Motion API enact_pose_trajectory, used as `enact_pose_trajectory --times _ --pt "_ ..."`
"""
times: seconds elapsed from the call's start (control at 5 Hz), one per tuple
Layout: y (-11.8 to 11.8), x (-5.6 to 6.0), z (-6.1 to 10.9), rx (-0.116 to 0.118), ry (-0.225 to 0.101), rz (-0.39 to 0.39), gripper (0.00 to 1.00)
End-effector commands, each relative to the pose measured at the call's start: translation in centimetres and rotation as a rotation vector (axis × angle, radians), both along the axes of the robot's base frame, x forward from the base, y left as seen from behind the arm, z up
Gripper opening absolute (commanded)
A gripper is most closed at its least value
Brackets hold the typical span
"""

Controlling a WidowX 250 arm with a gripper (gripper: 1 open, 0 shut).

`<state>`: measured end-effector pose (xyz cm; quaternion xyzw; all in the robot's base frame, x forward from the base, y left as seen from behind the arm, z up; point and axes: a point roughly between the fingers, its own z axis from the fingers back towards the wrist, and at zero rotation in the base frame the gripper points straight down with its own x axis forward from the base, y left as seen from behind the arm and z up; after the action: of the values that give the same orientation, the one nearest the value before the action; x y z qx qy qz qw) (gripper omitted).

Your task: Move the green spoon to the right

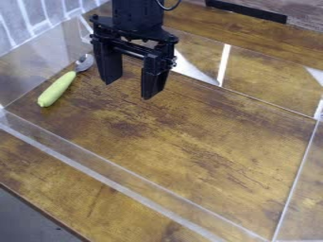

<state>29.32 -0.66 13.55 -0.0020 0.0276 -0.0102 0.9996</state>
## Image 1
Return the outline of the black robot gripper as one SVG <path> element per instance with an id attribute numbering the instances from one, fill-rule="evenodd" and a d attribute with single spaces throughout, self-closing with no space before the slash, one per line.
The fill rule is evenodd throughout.
<path id="1" fill-rule="evenodd" d="M 123 76 L 123 55 L 144 61 L 142 69 L 142 97 L 148 100 L 164 90 L 171 68 L 175 66 L 174 47 L 178 38 L 162 25 L 139 26 L 131 22 L 118 26 L 114 18 L 92 15 L 91 43 L 102 80 L 111 84 Z"/>

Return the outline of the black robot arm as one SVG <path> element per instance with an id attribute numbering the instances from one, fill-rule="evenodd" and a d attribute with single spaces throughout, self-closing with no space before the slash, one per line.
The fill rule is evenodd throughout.
<path id="1" fill-rule="evenodd" d="M 151 99 L 166 87 L 175 66 L 179 39 L 163 29 L 164 0 L 112 0 L 112 16 L 94 14 L 90 35 L 102 80 L 123 76 L 123 55 L 143 61 L 142 97 Z"/>

